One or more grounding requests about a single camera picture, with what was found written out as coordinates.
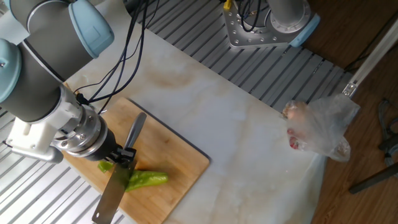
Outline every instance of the wooden cutting board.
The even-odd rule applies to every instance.
[[[140,107],[121,98],[103,115],[120,145],[126,141],[140,112]],[[119,207],[138,224],[163,223],[209,166],[209,159],[148,113],[134,149],[138,158],[136,169],[166,172],[169,182],[125,193]],[[104,191],[110,172],[103,174],[97,168],[98,162],[63,155],[86,181],[101,193]]]

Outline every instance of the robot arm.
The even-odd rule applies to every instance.
[[[0,106],[17,118],[7,143],[23,156],[59,163],[73,156],[117,162],[113,133],[62,83],[106,49],[114,34],[86,0],[8,0],[30,36],[0,39]]]

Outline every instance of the green bell pepper slice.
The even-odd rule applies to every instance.
[[[164,172],[140,171],[135,170],[129,181],[126,192],[140,187],[156,186],[167,183],[169,176]]]
[[[98,164],[98,168],[100,169],[100,171],[102,171],[103,173],[105,173],[106,171],[112,169],[113,164],[107,161],[100,161]]]

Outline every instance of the knife blade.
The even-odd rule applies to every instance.
[[[127,137],[124,149],[131,148],[138,138],[139,133],[144,126],[146,120],[146,114],[140,113],[136,120],[133,122],[129,135]],[[129,154],[132,155],[132,162],[129,164],[117,163],[108,184],[105,187],[104,193],[102,194],[101,200],[97,205],[91,220],[96,224],[110,224],[116,213],[119,204],[123,198],[124,192],[129,185],[130,178],[137,164],[136,150],[130,149]]]
[[[116,164],[112,176],[106,185],[101,200],[94,212],[92,221],[96,224],[110,224],[123,198],[124,192],[129,185],[130,177],[136,160],[132,162],[128,168],[124,168],[122,164]]]

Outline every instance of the slotted metal table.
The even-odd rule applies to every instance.
[[[152,1],[148,18],[155,7]],[[303,48],[232,48],[218,0],[160,0],[148,29],[277,111],[291,99],[308,103],[339,93],[352,77]],[[1,141],[13,119],[0,110]],[[0,223],[91,223],[99,199],[65,162],[22,157],[0,143]],[[113,223],[133,221],[117,212]]]

